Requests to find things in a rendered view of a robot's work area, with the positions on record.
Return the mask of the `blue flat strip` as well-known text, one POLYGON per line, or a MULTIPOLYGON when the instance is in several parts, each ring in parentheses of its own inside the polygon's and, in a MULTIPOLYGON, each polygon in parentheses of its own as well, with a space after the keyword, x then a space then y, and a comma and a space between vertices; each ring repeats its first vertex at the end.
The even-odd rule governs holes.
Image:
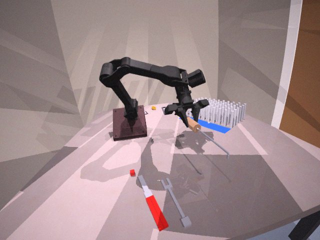
POLYGON ((228 128, 228 127, 225 127, 225 126, 220 126, 220 125, 217 125, 217 124, 208 123, 207 121, 203 121, 203 120, 200 120, 200 119, 198 119, 198 124, 200 124, 201 126, 203 126, 205 128, 208 128, 208 129, 211 129, 211 130, 216 130, 216 131, 224 133, 224 134, 231 129, 231 128, 228 128))

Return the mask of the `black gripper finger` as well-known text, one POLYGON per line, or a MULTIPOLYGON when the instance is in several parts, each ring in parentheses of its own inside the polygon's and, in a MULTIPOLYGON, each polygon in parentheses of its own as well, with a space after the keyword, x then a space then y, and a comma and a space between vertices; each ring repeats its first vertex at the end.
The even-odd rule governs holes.
POLYGON ((179 116, 182 121, 184 122, 184 124, 186 125, 187 128, 189 128, 189 122, 188 122, 188 118, 187 118, 187 114, 186 114, 186 110, 179 110, 177 111, 174 115, 179 116))
POLYGON ((197 123, 198 123, 199 113, 200 113, 201 108, 202 108, 202 106, 196 107, 190 111, 192 113, 193 120, 196 121, 197 123))

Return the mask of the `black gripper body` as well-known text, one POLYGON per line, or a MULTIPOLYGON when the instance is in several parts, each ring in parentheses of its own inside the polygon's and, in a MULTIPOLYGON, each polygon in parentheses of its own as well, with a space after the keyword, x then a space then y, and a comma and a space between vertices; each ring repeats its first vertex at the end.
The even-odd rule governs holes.
POLYGON ((193 110, 197 107, 205 108, 210 105, 207 99, 202 99, 196 103, 193 103, 194 100, 192 100, 191 98, 191 93, 192 91, 187 88, 181 89, 180 91, 178 91, 176 93, 177 94, 176 98, 178 99, 179 105, 177 106, 176 103, 167 105, 167 107, 164 109, 165 115, 170 115, 173 112, 176 113, 177 111, 184 110, 184 109, 191 108, 191 110, 193 110))

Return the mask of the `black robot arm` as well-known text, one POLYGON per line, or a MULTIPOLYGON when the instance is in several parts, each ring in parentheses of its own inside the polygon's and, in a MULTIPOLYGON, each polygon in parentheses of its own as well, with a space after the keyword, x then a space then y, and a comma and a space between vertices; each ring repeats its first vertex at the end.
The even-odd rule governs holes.
POLYGON ((166 65, 162 67, 133 60, 130 57, 106 62, 102 65, 99 80, 105 87, 112 88, 124 104, 124 117, 127 118, 128 122, 138 119, 138 101, 136 98, 129 96, 120 81, 127 74, 160 80, 167 86, 175 87, 176 93, 182 89, 189 89, 188 85, 194 88, 206 83, 204 74, 200 69, 188 74, 185 69, 176 66, 166 65))

